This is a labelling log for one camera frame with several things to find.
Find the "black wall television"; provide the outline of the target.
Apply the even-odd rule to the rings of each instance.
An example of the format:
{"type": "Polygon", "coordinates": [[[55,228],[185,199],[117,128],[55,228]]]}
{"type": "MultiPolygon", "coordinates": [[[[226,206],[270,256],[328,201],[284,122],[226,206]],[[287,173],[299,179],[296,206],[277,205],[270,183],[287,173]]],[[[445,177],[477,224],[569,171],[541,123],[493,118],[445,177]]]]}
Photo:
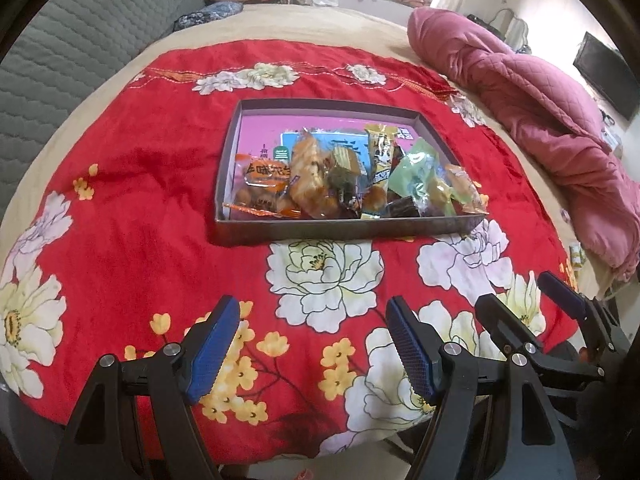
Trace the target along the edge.
{"type": "Polygon", "coordinates": [[[627,122],[639,109],[639,83],[623,57],[585,32],[573,66],[627,122]]]}

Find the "small yellow barcode snack pack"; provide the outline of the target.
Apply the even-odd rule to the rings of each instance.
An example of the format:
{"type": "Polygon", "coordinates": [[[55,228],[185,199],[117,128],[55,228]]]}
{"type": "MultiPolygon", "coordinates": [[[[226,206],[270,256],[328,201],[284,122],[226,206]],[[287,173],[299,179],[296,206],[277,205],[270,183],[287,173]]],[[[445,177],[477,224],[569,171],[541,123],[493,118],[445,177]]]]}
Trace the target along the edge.
{"type": "Polygon", "coordinates": [[[346,209],[360,209],[361,168],[352,148],[335,145],[329,156],[328,180],[338,202],[346,209]]]}

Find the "green clear pastry pack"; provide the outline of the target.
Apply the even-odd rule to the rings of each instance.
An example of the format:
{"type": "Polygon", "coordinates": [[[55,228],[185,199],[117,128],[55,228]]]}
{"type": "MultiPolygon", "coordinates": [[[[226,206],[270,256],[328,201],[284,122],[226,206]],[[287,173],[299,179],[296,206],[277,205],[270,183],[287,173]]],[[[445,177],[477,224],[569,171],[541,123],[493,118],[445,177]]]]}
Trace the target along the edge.
{"type": "Polygon", "coordinates": [[[424,139],[416,140],[401,157],[388,180],[388,203],[411,196],[420,217],[453,217],[456,214],[438,153],[424,139]]]}

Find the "red floral blanket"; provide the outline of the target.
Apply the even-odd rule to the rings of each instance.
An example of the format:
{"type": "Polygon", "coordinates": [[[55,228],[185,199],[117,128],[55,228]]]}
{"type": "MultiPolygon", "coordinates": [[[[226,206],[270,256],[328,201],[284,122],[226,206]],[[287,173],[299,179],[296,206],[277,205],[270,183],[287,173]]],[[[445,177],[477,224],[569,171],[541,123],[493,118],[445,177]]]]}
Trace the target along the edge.
{"type": "Polygon", "coordinates": [[[219,297],[241,322],[211,392],[195,404],[219,463],[314,457],[424,422],[383,322],[406,298],[443,340],[498,350],[475,322],[497,294],[546,348],[576,324],[536,277],[570,262],[524,170],[486,127],[442,102],[428,68],[352,48],[235,41],[160,56],[126,84],[47,182],[1,274],[1,374],[63,425],[105,353],[149,358],[219,297]],[[236,104],[315,98],[416,110],[487,200],[472,234],[252,247],[213,241],[214,183],[236,104]]]}

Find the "yellow puffed rice snack bag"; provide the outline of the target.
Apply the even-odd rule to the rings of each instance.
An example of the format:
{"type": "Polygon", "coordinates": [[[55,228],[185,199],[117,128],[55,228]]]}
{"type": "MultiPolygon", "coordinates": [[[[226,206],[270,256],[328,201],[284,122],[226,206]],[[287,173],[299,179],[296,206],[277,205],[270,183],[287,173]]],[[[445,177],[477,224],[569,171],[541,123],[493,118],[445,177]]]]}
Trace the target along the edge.
{"type": "Polygon", "coordinates": [[[326,176],[326,152],[306,129],[292,147],[290,170],[288,195],[302,211],[314,219],[336,218],[338,203],[326,176]]]}

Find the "grey quilted sofa back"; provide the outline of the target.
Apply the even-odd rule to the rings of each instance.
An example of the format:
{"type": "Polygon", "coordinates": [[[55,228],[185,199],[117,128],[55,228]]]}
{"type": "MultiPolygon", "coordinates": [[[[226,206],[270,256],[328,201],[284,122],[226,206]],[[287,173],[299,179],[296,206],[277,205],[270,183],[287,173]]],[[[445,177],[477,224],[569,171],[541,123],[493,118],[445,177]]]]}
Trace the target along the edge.
{"type": "Polygon", "coordinates": [[[49,0],[1,62],[1,203],[78,105],[204,0],[49,0]]]}

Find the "tan biscuit wrapper pack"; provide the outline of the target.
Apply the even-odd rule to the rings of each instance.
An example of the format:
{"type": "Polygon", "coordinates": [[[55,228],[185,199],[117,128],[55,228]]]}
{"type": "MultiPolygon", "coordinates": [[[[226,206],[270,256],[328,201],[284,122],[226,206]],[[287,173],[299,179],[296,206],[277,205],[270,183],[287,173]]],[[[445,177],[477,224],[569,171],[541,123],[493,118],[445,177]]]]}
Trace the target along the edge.
{"type": "Polygon", "coordinates": [[[478,187],[464,168],[447,164],[445,174],[452,188],[452,198],[466,214],[488,214],[488,198],[478,192],[478,187]]]}

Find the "Snickers chocolate bar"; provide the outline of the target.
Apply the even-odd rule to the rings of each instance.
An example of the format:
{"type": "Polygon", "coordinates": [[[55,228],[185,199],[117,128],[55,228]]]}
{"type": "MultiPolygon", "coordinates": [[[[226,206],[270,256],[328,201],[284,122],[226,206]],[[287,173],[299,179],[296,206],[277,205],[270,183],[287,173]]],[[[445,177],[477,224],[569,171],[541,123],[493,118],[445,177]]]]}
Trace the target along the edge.
{"type": "Polygon", "coordinates": [[[411,196],[396,198],[386,205],[385,215],[388,218],[418,218],[419,208],[411,196]]]}

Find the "dark patterned cloth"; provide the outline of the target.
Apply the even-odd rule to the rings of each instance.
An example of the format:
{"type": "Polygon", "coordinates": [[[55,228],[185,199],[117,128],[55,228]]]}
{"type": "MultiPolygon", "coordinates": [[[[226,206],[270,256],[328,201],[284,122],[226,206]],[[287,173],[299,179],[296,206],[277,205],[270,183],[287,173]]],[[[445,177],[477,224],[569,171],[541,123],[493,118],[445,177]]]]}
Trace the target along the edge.
{"type": "Polygon", "coordinates": [[[206,24],[214,21],[221,21],[225,18],[231,18],[233,15],[243,11],[242,3],[233,1],[217,1],[203,9],[184,14],[177,18],[174,23],[174,31],[191,28],[196,25],[206,24]]]}

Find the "pink quilted comforter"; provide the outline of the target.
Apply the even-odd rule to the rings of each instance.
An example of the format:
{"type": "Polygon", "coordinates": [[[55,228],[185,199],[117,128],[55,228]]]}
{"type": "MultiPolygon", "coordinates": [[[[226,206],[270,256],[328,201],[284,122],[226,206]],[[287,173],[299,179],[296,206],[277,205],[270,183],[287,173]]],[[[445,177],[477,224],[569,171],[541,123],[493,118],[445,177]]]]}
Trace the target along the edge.
{"type": "Polygon", "coordinates": [[[562,190],[582,246],[616,278],[630,278],[639,264],[639,185],[604,140],[587,91],[452,11],[414,10],[408,40],[423,62],[474,93],[562,190]]]}

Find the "yellow cartoon cow snack pack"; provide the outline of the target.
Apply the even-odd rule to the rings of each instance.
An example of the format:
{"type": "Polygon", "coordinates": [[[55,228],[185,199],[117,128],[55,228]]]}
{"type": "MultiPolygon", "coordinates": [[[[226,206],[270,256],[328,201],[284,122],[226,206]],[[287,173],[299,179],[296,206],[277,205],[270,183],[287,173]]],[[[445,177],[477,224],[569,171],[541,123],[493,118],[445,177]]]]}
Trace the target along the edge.
{"type": "Polygon", "coordinates": [[[384,124],[364,126],[369,136],[370,183],[362,198],[365,214],[380,214],[387,204],[388,179],[392,172],[398,128],[384,124]]]}

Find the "orange twisted dough snack bag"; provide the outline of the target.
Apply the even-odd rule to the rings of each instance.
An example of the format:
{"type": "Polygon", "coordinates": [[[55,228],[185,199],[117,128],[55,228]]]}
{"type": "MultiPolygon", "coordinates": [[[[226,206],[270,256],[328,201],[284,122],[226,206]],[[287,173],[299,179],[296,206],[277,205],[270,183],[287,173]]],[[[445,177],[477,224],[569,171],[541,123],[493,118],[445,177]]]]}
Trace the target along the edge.
{"type": "Polygon", "coordinates": [[[302,210],[288,194],[290,181],[287,162],[239,154],[224,206],[253,217],[299,219],[302,210]]]}

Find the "pink and blue book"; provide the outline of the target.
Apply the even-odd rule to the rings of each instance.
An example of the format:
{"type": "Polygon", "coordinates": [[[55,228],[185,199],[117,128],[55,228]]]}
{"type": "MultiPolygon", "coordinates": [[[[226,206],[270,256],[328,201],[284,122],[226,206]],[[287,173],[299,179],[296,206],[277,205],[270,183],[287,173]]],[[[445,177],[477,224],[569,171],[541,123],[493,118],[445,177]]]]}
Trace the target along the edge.
{"type": "Polygon", "coordinates": [[[232,131],[222,213],[234,221],[381,217],[387,179],[418,137],[393,116],[245,112],[232,131]]]}

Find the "grey cardboard tray box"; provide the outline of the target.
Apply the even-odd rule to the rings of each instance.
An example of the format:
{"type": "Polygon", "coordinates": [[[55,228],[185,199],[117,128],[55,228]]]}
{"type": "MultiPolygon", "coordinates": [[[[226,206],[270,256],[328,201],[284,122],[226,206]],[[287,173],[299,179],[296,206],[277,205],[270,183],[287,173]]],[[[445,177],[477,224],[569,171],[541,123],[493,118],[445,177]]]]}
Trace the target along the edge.
{"type": "Polygon", "coordinates": [[[290,148],[282,136],[303,127],[329,131],[355,131],[369,124],[393,125],[408,130],[400,142],[408,150],[413,141],[424,139],[450,164],[459,162],[432,124],[416,110],[363,102],[324,99],[242,100],[227,128],[214,192],[214,222],[209,240],[221,246],[255,245],[274,240],[372,240],[405,236],[468,234],[480,225],[484,214],[453,217],[388,218],[380,220],[285,220],[251,217],[224,206],[231,191],[235,156],[273,156],[279,146],[290,148]]]}

